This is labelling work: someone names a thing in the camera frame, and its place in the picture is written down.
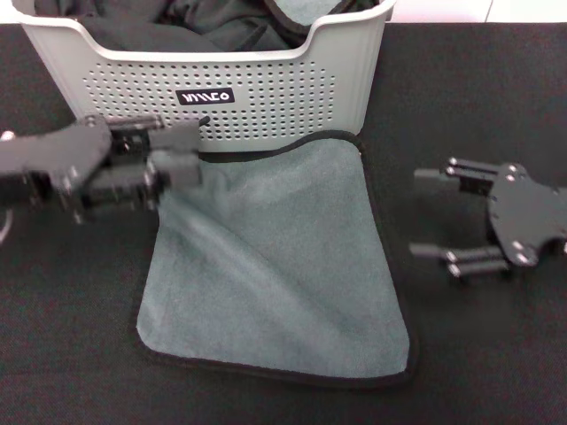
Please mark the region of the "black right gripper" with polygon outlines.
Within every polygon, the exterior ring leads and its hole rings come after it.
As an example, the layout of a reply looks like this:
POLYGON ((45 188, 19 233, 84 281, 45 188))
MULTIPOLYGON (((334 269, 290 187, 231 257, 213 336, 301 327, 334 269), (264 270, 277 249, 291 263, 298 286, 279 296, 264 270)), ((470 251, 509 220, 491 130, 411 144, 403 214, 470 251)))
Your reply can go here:
POLYGON ((488 213, 499 246, 408 246, 414 257, 434 262, 456 281, 488 275, 509 280, 510 263, 535 267, 547 246, 566 242, 566 188, 535 181, 519 164, 497 166, 451 157, 437 168, 417 168, 414 183, 480 196, 489 193, 488 213))

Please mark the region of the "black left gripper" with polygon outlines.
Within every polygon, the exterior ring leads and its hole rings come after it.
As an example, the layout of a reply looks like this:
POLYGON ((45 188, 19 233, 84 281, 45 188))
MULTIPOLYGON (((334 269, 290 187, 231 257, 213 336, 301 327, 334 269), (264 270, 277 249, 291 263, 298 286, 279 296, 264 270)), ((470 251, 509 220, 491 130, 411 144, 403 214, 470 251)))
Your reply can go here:
POLYGON ((87 209, 153 210, 170 189, 200 184, 200 119, 168 125, 160 115, 108 118, 89 115, 40 135, 1 134, 1 221, 12 222, 21 206, 51 202, 85 221, 80 191, 87 185, 87 209), (157 152, 139 163, 98 171, 112 147, 119 154, 157 152))

